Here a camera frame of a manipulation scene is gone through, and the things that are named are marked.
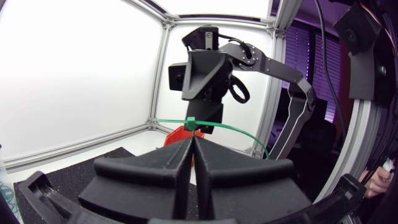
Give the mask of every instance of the person's hand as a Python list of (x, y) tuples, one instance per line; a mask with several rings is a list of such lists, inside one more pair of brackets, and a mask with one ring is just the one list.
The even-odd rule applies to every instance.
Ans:
[[(365, 170), (359, 181), (362, 181), (365, 175), (368, 173), (368, 170)], [(390, 179), (390, 172), (383, 169), (383, 167), (378, 167), (377, 171), (373, 174), (373, 176), (369, 179), (369, 181), (365, 184), (366, 192), (365, 197), (371, 198), (379, 195), (380, 193), (384, 193), (387, 191), (390, 186), (391, 181), (384, 181)]]

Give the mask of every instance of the green cable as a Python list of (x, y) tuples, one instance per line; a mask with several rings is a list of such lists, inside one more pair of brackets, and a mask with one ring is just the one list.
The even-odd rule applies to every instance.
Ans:
[(194, 127), (195, 124), (205, 125), (205, 126), (221, 127), (221, 128), (226, 128), (226, 129), (230, 129), (230, 130), (233, 130), (233, 131), (237, 131), (239, 133), (242, 133), (242, 134), (245, 134), (245, 135), (249, 136), (250, 138), (253, 138), (258, 144), (260, 144), (262, 149), (266, 153), (267, 159), (269, 159), (268, 151), (267, 151), (266, 147), (260, 142), (260, 140), (258, 140), (256, 137), (254, 137), (253, 135), (251, 135), (251, 134), (249, 134), (249, 133), (247, 133), (247, 132), (245, 132), (243, 130), (240, 130), (238, 128), (234, 128), (234, 127), (226, 125), (226, 124), (220, 124), (220, 123), (209, 122), (209, 121), (195, 121), (194, 117), (189, 117), (189, 118), (187, 118), (187, 120), (154, 119), (154, 121), (167, 122), (167, 123), (183, 123), (183, 124), (187, 124), (189, 130), (192, 131), (192, 134), (194, 136), (195, 136), (195, 129), (193, 127)]

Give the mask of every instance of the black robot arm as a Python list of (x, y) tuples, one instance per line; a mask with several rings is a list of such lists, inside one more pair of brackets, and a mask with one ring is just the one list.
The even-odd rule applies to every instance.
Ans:
[[(239, 45), (228, 43), (219, 48), (219, 37)], [(221, 100), (228, 90), (240, 103), (250, 99), (249, 90), (232, 75), (233, 70), (261, 72), (290, 83), (289, 118), (270, 153), (271, 159), (286, 158), (315, 107), (315, 92), (304, 76), (296, 69), (266, 57), (251, 44), (219, 34), (217, 27), (199, 27), (184, 37), (183, 43), (192, 49), (188, 51), (188, 62), (169, 67), (169, 82), (171, 90), (182, 91), (182, 99), (189, 101), (187, 117), (221, 123)], [(236, 94), (235, 85), (244, 98)], [(213, 128), (195, 126), (208, 134)]]

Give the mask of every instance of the white wall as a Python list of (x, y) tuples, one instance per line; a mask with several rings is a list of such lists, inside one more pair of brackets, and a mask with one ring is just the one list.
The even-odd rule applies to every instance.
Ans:
[(156, 0), (171, 14), (229, 14), (267, 18), (271, 14), (272, 0)]
[(162, 27), (122, 0), (7, 0), (0, 144), (15, 159), (143, 124)]
[[(181, 38), (197, 27), (193, 25), (178, 25), (170, 33), (160, 83), (156, 116), (159, 119), (185, 119), (188, 102), (181, 100), (181, 91), (172, 91), (169, 89), (168, 67), (173, 63), (186, 62), (188, 60), (187, 49), (182, 44)], [(220, 34), (236, 37), (253, 44), (260, 48), (267, 56), (271, 56), (272, 39), (265, 31), (225, 26), (218, 27), (220, 28)], [(220, 46), (227, 42), (227, 40), (220, 39)], [(266, 86), (269, 77), (257, 72), (233, 72), (233, 75), (237, 76), (246, 85), (251, 98), (247, 103), (241, 104), (228, 92), (223, 98), (223, 123), (245, 130), (255, 136), (266, 97)], [(162, 123), (161, 125), (172, 129), (180, 126), (180, 124), (175, 123)], [(207, 134), (205, 137), (218, 144), (240, 150), (251, 147), (253, 143), (251, 138), (223, 128), (215, 128), (213, 134)]]

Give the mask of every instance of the black foam mat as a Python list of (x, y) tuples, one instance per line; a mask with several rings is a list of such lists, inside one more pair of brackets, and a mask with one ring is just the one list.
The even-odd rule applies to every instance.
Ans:
[[(125, 150), (123, 147), (120, 147), (98, 157), (122, 158), (129, 156), (134, 155)], [(72, 202), (80, 204), (78, 201), (78, 196), (95, 177), (94, 160), (98, 157), (48, 173), (46, 176), (48, 177), (54, 190)], [(24, 223), (45, 223), (23, 196), (22, 192), (19, 190), (19, 184), (20, 182), (14, 183), (14, 188), (19, 211)], [(198, 219), (197, 204), (197, 188), (195, 185), (190, 184), (188, 192), (188, 220)]]

